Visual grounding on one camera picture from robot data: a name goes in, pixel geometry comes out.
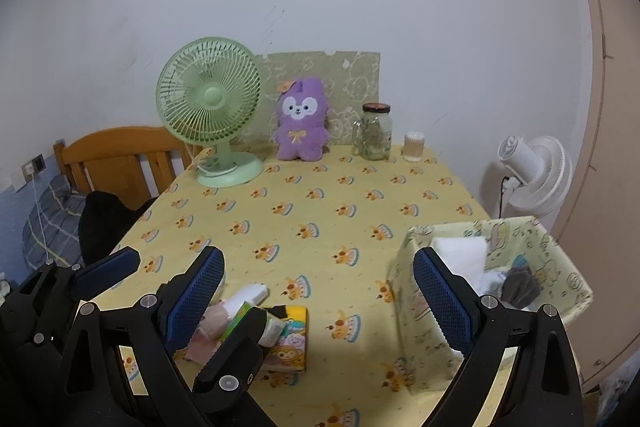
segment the cotton swab container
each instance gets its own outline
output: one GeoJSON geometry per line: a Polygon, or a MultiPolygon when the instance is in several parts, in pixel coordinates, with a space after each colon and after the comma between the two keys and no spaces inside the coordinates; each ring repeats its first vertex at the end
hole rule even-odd
{"type": "Polygon", "coordinates": [[[424,134],[421,132],[409,131],[404,135],[404,149],[402,158],[408,162],[419,162],[422,160],[424,151],[424,134]]]}

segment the wall socket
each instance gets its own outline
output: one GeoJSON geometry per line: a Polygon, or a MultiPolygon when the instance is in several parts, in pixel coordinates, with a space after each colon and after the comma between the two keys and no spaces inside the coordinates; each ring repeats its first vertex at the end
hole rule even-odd
{"type": "Polygon", "coordinates": [[[20,167],[22,175],[24,176],[24,181],[30,182],[31,180],[33,180],[33,175],[44,171],[45,167],[46,165],[44,163],[42,154],[36,156],[30,162],[25,163],[22,167],[20,167]]]}

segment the jar lid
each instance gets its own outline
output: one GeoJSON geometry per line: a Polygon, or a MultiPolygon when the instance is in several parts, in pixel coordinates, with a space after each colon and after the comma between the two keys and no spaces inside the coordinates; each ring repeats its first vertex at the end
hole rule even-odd
{"type": "Polygon", "coordinates": [[[376,112],[386,114],[391,111],[391,106],[386,103],[369,102],[362,104],[364,112],[376,112]]]}

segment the white wall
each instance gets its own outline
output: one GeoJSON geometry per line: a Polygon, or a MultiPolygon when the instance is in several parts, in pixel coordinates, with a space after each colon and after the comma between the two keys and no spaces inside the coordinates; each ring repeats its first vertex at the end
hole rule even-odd
{"type": "Polygon", "coordinates": [[[424,131],[428,146],[491,206],[500,174],[487,169],[505,135],[551,134],[577,158],[591,78],[585,6],[586,0],[0,0],[0,179],[46,154],[57,139],[158,124],[154,87],[165,61],[193,39],[219,35],[257,54],[380,52],[380,96],[392,105],[394,139],[424,131]]]}

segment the fabric storage basket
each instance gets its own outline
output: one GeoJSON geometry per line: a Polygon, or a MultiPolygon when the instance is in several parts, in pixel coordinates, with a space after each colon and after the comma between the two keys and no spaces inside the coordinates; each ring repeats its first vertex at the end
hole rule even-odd
{"type": "MultiPolygon", "coordinates": [[[[429,305],[414,280],[414,254],[428,247],[433,237],[481,236],[487,241],[485,270],[528,265],[541,287],[532,308],[553,304],[564,325],[580,315],[593,300],[580,272],[534,217],[511,217],[466,223],[416,226],[409,229],[388,280],[396,296],[396,317],[412,393],[448,387],[462,355],[450,349],[429,305]]],[[[511,363],[516,348],[506,351],[503,365],[511,363]]]]}

